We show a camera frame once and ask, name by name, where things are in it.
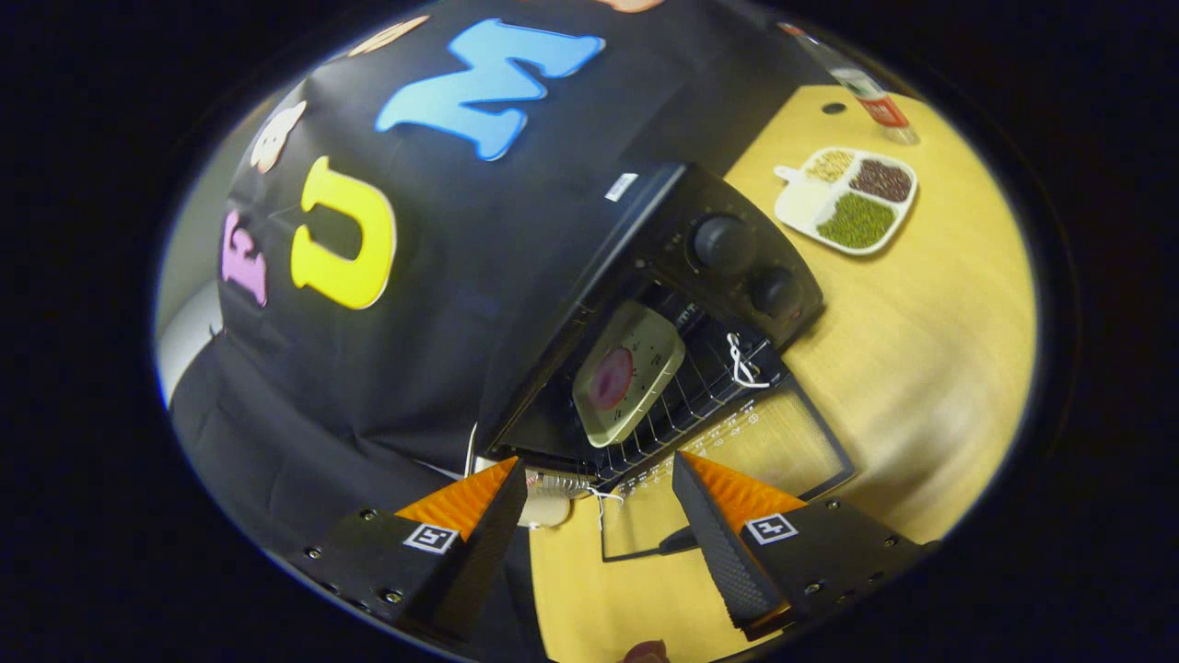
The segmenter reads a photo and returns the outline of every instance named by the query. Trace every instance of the label on oven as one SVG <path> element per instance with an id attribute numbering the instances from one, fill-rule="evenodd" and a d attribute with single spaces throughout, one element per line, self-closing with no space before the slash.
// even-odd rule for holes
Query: label on oven
<path id="1" fill-rule="evenodd" d="M 614 180 L 614 185 L 610 188 L 610 191 L 606 191 L 606 199 L 617 203 L 638 178 L 639 173 L 637 172 L 624 172 Z"/>
<path id="2" fill-rule="evenodd" d="M 692 320 L 696 317 L 696 314 L 699 313 L 699 310 L 700 307 L 696 306 L 694 303 L 689 303 L 686 307 L 684 307 L 684 310 L 676 316 L 676 322 L 674 322 L 676 330 L 683 333 L 684 328 L 687 326 L 689 322 L 692 322 Z"/>

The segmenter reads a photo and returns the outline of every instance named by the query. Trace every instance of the white wall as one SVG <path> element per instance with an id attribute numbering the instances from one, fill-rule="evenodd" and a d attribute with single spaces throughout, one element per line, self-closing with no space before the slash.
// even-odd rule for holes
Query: white wall
<path id="1" fill-rule="evenodd" d="M 180 206 L 164 248 L 156 290 L 156 367 L 164 401 L 222 327 L 217 300 L 217 258 L 225 197 L 233 171 L 270 111 L 292 86 L 283 86 L 242 118 L 212 153 Z"/>

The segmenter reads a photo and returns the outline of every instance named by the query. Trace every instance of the black toaster oven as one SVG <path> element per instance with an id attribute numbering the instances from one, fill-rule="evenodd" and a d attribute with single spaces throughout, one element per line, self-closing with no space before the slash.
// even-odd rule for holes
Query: black toaster oven
<path id="1" fill-rule="evenodd" d="M 782 381 L 823 297 L 777 224 L 699 166 L 599 189 L 494 343 L 472 452 L 610 491 Z"/>

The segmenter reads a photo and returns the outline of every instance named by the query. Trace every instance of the white divided tray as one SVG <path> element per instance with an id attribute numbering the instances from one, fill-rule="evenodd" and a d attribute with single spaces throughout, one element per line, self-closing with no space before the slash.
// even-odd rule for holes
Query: white divided tray
<path id="1" fill-rule="evenodd" d="M 817 177 L 806 175 L 806 171 L 816 162 L 818 162 L 823 155 L 834 151 L 850 152 L 852 155 L 851 165 L 848 166 L 838 179 L 828 183 Z M 851 188 L 851 180 L 859 175 L 859 169 L 865 160 L 877 160 L 887 166 L 900 168 L 905 172 L 905 175 L 909 176 L 909 192 L 903 201 L 896 203 Z M 803 235 L 806 235 L 816 242 L 821 242 L 828 247 L 856 256 L 874 254 L 888 244 L 889 239 L 893 238 L 893 235 L 896 234 L 896 229 L 901 227 L 901 222 L 904 221 L 905 215 L 909 214 L 909 206 L 913 205 L 913 198 L 917 193 L 917 173 L 909 168 L 909 164 L 898 162 L 891 157 L 885 157 L 884 155 L 865 152 L 863 150 L 852 150 L 851 147 L 823 147 L 811 155 L 799 170 L 777 166 L 773 169 L 773 172 L 788 182 L 786 188 L 783 189 L 778 199 L 773 204 L 773 214 L 778 217 L 778 221 L 790 228 L 793 228 Z M 835 203 L 849 192 L 885 205 L 896 212 L 893 223 L 875 244 L 863 248 L 852 248 L 823 237 L 818 234 L 818 227 L 826 223 L 828 219 L 830 219 L 835 214 Z"/>

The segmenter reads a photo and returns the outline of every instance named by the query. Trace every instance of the wooden table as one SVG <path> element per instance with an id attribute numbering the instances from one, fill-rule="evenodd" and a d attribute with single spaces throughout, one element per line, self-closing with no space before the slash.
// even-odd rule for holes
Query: wooden table
<path id="1" fill-rule="evenodd" d="M 858 470 L 837 494 L 924 543 L 970 510 L 1016 435 L 1036 303 L 1020 229 L 987 166 L 934 110 L 896 100 L 920 145 L 883 138 L 842 87 L 801 87 L 725 178 L 773 218 L 783 188 L 773 166 L 798 168 L 821 147 L 880 152 L 916 171 L 913 209 L 875 256 L 783 229 L 826 301 L 783 357 Z M 848 110 L 821 112 L 831 101 Z M 532 532 L 532 569 L 554 661 L 614 662 L 658 638 L 673 663 L 757 644 L 732 628 L 699 550 L 602 564 L 593 499 L 560 527 Z"/>

